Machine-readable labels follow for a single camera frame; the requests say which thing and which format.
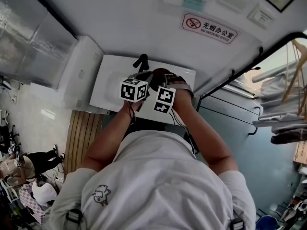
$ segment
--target cartoon sheep logo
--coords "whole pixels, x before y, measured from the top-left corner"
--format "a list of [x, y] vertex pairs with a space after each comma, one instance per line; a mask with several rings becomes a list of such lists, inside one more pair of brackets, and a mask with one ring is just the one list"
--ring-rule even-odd
[[97, 203], [100, 203], [102, 206], [108, 205], [107, 196], [111, 193], [111, 190], [108, 189], [107, 185], [99, 185], [92, 196]]

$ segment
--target floor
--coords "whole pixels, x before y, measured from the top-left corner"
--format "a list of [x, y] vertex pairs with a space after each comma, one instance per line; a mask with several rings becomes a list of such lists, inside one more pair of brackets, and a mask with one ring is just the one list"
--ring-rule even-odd
[[[10, 125], [15, 124], [20, 133], [19, 141], [23, 152], [48, 151], [53, 144], [59, 153], [65, 151], [71, 110], [41, 101], [29, 93], [29, 86], [22, 85], [17, 103], [13, 104], [7, 91], [0, 94], [0, 109], [10, 113]], [[215, 113], [203, 107], [199, 113], [220, 134], [236, 158], [240, 171], [255, 200], [256, 207], [266, 212], [275, 210], [278, 204], [289, 202], [297, 187], [300, 176], [297, 165], [292, 161], [295, 143], [273, 145], [270, 143], [270, 128], [260, 128], [254, 136], [248, 136], [254, 127], [231, 117]], [[104, 118], [105, 126], [114, 116]], [[181, 136], [180, 127], [167, 125], [166, 130]], [[47, 172], [53, 178], [54, 171]]]
[[[29, 93], [29, 85], [21, 85], [17, 93], [16, 104], [11, 97], [16, 90], [4, 90], [0, 94], [0, 109], [9, 112], [10, 129], [16, 125], [17, 137], [21, 142], [22, 152], [47, 152], [52, 150], [53, 144], [58, 145], [58, 154], [65, 152], [67, 131], [71, 110], [59, 108], [51, 103], [37, 99]], [[47, 171], [53, 178], [54, 170]]]

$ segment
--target clothes hanger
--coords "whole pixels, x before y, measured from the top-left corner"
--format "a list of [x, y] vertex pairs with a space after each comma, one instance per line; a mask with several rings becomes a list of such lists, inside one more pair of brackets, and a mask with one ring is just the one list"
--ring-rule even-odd
[[[295, 39], [292, 40], [291, 42], [292, 42], [292, 43], [295, 45], [295, 47], [301, 52], [301, 59], [300, 59], [299, 62], [298, 62], [298, 65], [297, 65], [297, 67], [296, 67], [294, 76], [293, 76], [293, 78], [291, 79], [290, 85], [289, 85], [289, 87], [287, 88], [287, 90], [285, 91], [285, 93], [284, 93], [284, 95], [283, 95], [282, 103], [284, 103], [284, 102], [286, 101], [286, 99], [288, 98], [288, 96], [289, 96], [291, 90], [293, 89], [294, 83], [295, 83], [295, 81], [296, 81], [296, 79], [297, 79], [297, 76], [298, 76], [298, 74], [299, 74], [301, 68], [303, 67], [304, 63], [307, 61], [307, 48], [306, 48], [304, 45], [298, 43]], [[302, 102], [302, 103], [304, 103], [303, 107], [305, 106], [306, 100], [307, 100], [307, 95], [305, 94], [305, 95], [304, 95], [303, 102]]]

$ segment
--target red no smoking symbol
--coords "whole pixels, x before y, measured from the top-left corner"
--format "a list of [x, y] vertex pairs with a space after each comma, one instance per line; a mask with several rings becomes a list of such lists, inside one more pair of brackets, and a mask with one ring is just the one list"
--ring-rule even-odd
[[201, 26], [201, 22], [195, 18], [187, 19], [186, 24], [189, 28], [192, 28], [192, 29], [197, 29], [197, 28], [200, 28]]

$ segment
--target white t-shirt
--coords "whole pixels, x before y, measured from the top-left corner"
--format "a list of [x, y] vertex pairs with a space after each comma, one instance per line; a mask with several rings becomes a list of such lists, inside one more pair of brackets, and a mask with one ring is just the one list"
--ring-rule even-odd
[[48, 206], [47, 202], [56, 200], [58, 194], [53, 186], [45, 183], [42, 186], [37, 186], [36, 182], [32, 184], [32, 192], [35, 200], [42, 206]]
[[153, 130], [129, 134], [102, 171], [68, 174], [52, 207], [53, 229], [63, 229], [67, 211], [78, 206], [91, 230], [224, 230], [237, 216], [255, 229], [255, 205], [240, 172], [217, 176], [180, 136]]

